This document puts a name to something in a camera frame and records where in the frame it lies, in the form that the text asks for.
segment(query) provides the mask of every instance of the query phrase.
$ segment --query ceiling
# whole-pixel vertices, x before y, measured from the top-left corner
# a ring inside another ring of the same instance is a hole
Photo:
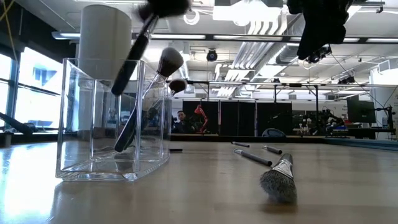
[[[75,0],[16,0],[21,6],[35,14],[57,30],[61,32],[79,32],[81,10],[90,4],[98,2],[80,2]],[[376,14],[377,7],[362,7],[346,23],[347,36],[371,36],[371,37],[396,37],[398,36],[398,1],[384,0],[384,12]],[[183,17],[173,17],[161,20],[155,32],[181,33],[181,34],[247,34],[250,25],[237,26],[232,21],[215,21],[211,14],[215,0],[194,1],[193,8],[201,9],[200,20],[195,25],[188,25]],[[132,4],[112,4],[132,17],[133,31],[138,32],[142,26],[134,16],[133,11],[136,6]],[[295,16],[288,15],[287,23],[294,24]],[[174,47],[188,44],[191,53],[191,60],[187,62],[188,69],[193,75],[191,79],[202,80],[208,78],[203,73],[214,73],[218,63],[231,63],[237,56],[241,48],[241,42],[207,42],[207,41],[152,41],[145,54],[146,60],[152,66],[156,66],[156,61],[164,47],[172,45]],[[356,80],[367,82],[369,68],[374,67],[377,62],[382,62],[389,57],[398,57],[398,45],[358,45],[344,44],[332,45],[333,55],[341,65],[349,70],[356,68]],[[207,62],[206,55],[209,49],[216,49],[218,53],[217,62]],[[284,76],[279,76],[282,82],[307,82],[308,78],[314,82],[330,80],[330,77],[344,72],[341,65],[335,58],[327,57],[320,64],[311,69],[303,65],[293,63],[285,67],[281,72]]]

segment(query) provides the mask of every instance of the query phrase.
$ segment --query security camera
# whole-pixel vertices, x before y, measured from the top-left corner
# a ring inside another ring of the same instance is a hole
[[[206,59],[208,62],[214,62],[214,61],[217,61],[217,57],[218,56],[217,56],[216,50],[210,49],[209,52],[207,53]]]

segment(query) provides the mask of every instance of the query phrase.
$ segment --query white pillar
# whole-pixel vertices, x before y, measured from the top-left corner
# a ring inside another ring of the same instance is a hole
[[[113,81],[130,51],[131,27],[131,18],[119,9],[85,7],[81,14],[79,68],[91,78]],[[92,107],[92,84],[84,78],[78,81],[79,130],[90,130],[92,109],[96,110],[95,126],[104,127],[108,110],[114,108],[115,97],[102,88],[97,88],[96,106]]]
[[[371,69],[371,75],[369,77],[370,84],[375,85],[398,85],[398,69],[386,70],[379,73],[378,68]],[[392,106],[392,110],[396,112],[395,115],[392,115],[392,120],[394,122],[394,126],[398,126],[398,89],[394,91],[394,88],[373,88],[371,90],[371,95],[373,98],[377,100],[373,100],[376,108],[382,108],[383,105],[385,107]],[[376,121],[378,126],[382,125],[382,119],[387,118],[386,113],[384,111],[376,112]],[[391,139],[391,134],[387,133],[379,133],[378,140],[387,140]]]

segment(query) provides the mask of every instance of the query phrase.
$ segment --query black partition panel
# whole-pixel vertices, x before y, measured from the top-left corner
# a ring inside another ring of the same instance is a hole
[[[237,136],[239,120],[238,102],[221,102],[221,136]]]
[[[238,136],[254,136],[254,103],[239,102]]]
[[[218,132],[218,102],[207,102],[207,101],[183,101],[182,110],[186,114],[187,118],[194,122],[195,128],[200,129],[201,123],[204,123],[201,115],[195,114],[195,110],[201,105],[203,112],[205,113],[208,121],[206,125],[207,133],[217,134]]]
[[[267,128],[276,128],[285,134],[293,133],[291,103],[257,103],[257,135]]]

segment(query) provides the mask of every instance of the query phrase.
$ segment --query person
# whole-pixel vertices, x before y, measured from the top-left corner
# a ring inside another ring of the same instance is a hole
[[[177,117],[180,120],[172,130],[172,133],[179,134],[193,134],[195,133],[195,128],[192,126],[191,122],[186,119],[187,115],[185,115],[184,111],[179,111],[177,113]]]

